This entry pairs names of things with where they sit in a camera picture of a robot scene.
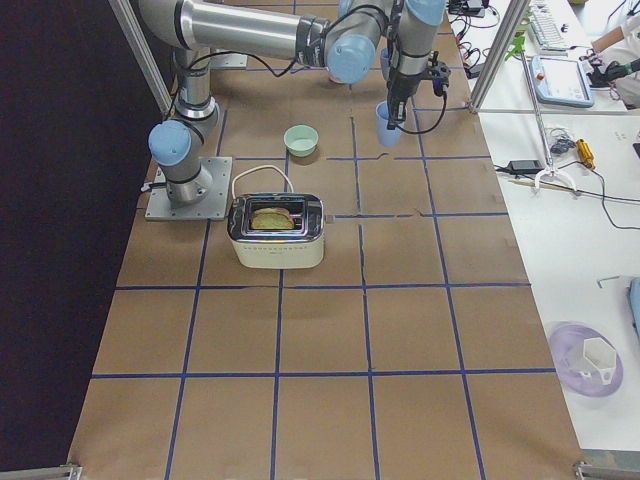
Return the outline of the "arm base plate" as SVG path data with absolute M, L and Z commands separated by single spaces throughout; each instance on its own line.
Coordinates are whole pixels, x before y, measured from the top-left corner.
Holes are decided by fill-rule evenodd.
M 149 221 L 223 220 L 227 213 L 232 170 L 231 157 L 200 157 L 199 174 L 178 184 L 165 179 L 158 167 L 145 218 Z

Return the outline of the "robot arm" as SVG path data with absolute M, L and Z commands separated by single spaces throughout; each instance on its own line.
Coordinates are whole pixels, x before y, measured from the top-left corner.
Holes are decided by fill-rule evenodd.
M 335 21 L 213 1 L 142 1 L 139 8 L 152 33 L 172 46 L 177 70 L 174 112 L 148 137 L 171 208 L 212 201 L 209 211 L 216 213 L 226 205 L 228 180 L 199 157 L 219 116 L 209 67 L 219 53 L 325 68 L 335 80 L 355 84 L 366 77 L 385 39 L 392 127 L 405 121 L 408 101 L 422 81 L 432 81 L 438 95 L 448 85 L 449 69 L 433 48 L 443 21 L 442 1 L 343 1 Z

